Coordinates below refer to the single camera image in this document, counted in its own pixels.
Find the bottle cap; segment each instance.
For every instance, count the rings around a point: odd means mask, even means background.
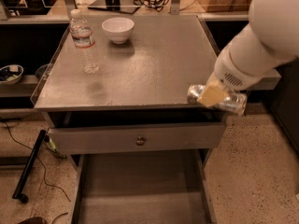
[[[71,16],[76,19],[81,18],[82,17],[81,10],[79,10],[79,9],[71,10]]]

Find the black monitor stand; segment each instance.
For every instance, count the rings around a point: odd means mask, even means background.
[[[133,14],[140,6],[134,4],[134,0],[96,0],[88,8]]]

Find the drawer knob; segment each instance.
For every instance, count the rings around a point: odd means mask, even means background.
[[[146,143],[146,139],[142,136],[138,136],[136,140],[136,144],[138,146],[143,146]]]

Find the concrete floor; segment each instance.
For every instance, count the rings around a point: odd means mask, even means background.
[[[1,112],[5,118],[11,113]],[[21,115],[8,125],[16,140],[32,147],[46,122],[37,113]],[[0,156],[29,155],[0,123]],[[47,167],[47,182],[74,198],[76,173],[68,160],[56,159],[44,146],[39,158]],[[206,165],[206,178],[218,223],[299,223],[299,159],[280,128],[264,109],[251,109],[245,117],[230,116],[218,148]],[[0,169],[0,223],[18,223],[43,217],[48,223],[68,212],[70,202],[59,190],[47,187],[44,170],[36,161],[23,193],[29,203],[11,198],[21,169]],[[55,223],[66,223],[67,216]]]

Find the white bowl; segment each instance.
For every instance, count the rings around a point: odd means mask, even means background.
[[[0,68],[0,85],[13,85],[20,81],[24,69],[18,64]]]
[[[125,43],[134,29],[135,23],[131,19],[117,17],[107,19],[102,23],[105,36],[116,44]]]

